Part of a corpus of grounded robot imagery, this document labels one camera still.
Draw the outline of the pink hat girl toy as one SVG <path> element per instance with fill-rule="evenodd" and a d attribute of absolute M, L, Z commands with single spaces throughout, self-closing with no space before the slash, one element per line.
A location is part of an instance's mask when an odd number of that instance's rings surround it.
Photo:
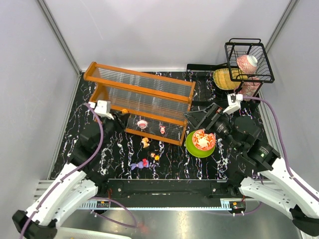
<path fill-rule="evenodd" d="M 148 122 L 146 120 L 140 120 L 137 122 L 137 126 L 143 130 L 146 129 L 148 127 Z"/>

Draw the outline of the yellow rabbit toy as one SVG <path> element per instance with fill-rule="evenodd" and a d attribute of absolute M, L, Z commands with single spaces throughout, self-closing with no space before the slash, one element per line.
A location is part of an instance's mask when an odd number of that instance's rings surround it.
<path fill-rule="evenodd" d="M 142 144 L 143 144 L 143 148 L 149 147 L 150 145 L 149 139 L 147 137 L 142 138 Z"/>

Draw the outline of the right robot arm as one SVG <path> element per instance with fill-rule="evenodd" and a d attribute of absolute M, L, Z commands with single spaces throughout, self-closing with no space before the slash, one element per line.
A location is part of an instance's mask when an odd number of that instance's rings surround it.
<path fill-rule="evenodd" d="M 233 145 L 240 160 L 281 191 L 255 182 L 243 172 L 228 177 L 231 189 L 280 211 L 303 233 L 313 237 L 319 235 L 318 191 L 295 173 L 272 146 L 259 139 L 261 130 L 250 117 L 238 117 L 230 122 L 224 110 L 215 103 L 203 110 L 186 112 L 184 116 L 195 130 L 202 129 Z"/>

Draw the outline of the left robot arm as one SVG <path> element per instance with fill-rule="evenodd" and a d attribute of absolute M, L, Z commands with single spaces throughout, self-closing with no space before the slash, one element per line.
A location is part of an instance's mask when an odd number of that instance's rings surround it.
<path fill-rule="evenodd" d="M 124 130 L 129 114 L 95 114 L 95 121 L 79 133 L 69 161 L 47 190 L 12 220 L 21 239 L 53 239 L 62 224 L 85 202 L 101 194 L 106 182 L 93 169 L 101 147 L 117 131 Z"/>

